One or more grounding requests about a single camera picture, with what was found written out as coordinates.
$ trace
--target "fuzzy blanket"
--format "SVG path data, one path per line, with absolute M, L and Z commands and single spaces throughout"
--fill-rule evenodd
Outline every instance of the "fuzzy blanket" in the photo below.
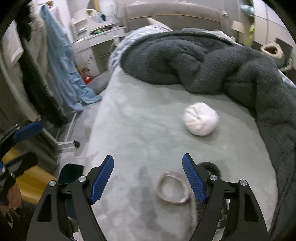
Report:
M 296 210 L 296 89 L 283 83 L 274 61 L 211 33 L 187 29 L 141 38 L 125 50 L 120 64 L 148 83 L 182 84 L 192 93 L 224 91 L 255 113 L 276 171 L 278 203 L 269 230 L 274 240 Z

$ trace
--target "person's arm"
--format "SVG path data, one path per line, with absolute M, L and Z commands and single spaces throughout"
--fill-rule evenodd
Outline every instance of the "person's arm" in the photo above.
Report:
M 10 208 L 16 209 L 21 203 L 21 194 L 18 185 L 15 183 L 7 193 L 8 206 L 0 205 L 3 211 L 9 211 Z

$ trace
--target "gray bed sheet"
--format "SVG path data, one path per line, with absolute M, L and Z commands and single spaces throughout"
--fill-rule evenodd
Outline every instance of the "gray bed sheet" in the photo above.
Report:
M 194 136 L 183 124 L 185 108 L 196 102 L 220 116 L 209 136 Z M 215 163 L 224 181 L 247 180 L 269 228 L 277 201 L 275 171 L 248 110 L 225 95 L 148 84 L 117 67 L 94 122 L 84 170 L 99 166 L 108 154 L 114 157 L 106 189 L 92 206 L 107 240 L 189 240 L 190 204 L 164 204 L 155 192 L 163 172 L 182 170 L 185 153 L 196 163 Z M 172 185 L 167 183 L 167 195 L 181 197 L 180 187 Z M 221 236 L 217 231 L 214 240 Z

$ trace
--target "white cabinet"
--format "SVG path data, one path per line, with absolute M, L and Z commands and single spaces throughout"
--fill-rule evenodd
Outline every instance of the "white cabinet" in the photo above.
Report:
M 82 77 L 96 76 L 100 74 L 93 51 L 90 47 L 77 52 L 75 56 Z
M 91 48 L 92 46 L 99 45 L 110 40 L 116 40 L 124 36 L 125 27 L 120 26 L 74 42 L 72 44 L 72 49 L 75 53 L 76 63 L 82 77 L 96 76 L 100 74 L 93 50 Z

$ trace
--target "pillow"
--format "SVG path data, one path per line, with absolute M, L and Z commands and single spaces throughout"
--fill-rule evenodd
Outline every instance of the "pillow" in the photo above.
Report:
M 153 19 L 153 18 L 147 18 L 147 20 L 148 20 L 148 23 L 149 23 L 150 25 L 160 25 L 160 26 L 163 27 L 164 29 L 167 29 L 167 30 L 169 30 L 169 31 L 172 31 L 171 28 L 169 28 L 169 27 L 166 26 L 165 24 L 163 24 L 163 23 L 161 23 L 161 22 L 159 22 L 159 21 L 157 21 L 157 20 L 155 20 L 155 19 Z
M 101 73 L 99 76 L 94 78 L 86 86 L 91 88 L 94 91 L 94 93 L 97 95 L 101 93 L 104 89 L 106 89 L 110 79 L 111 79 L 111 73 L 109 71 L 105 71 L 104 73 Z

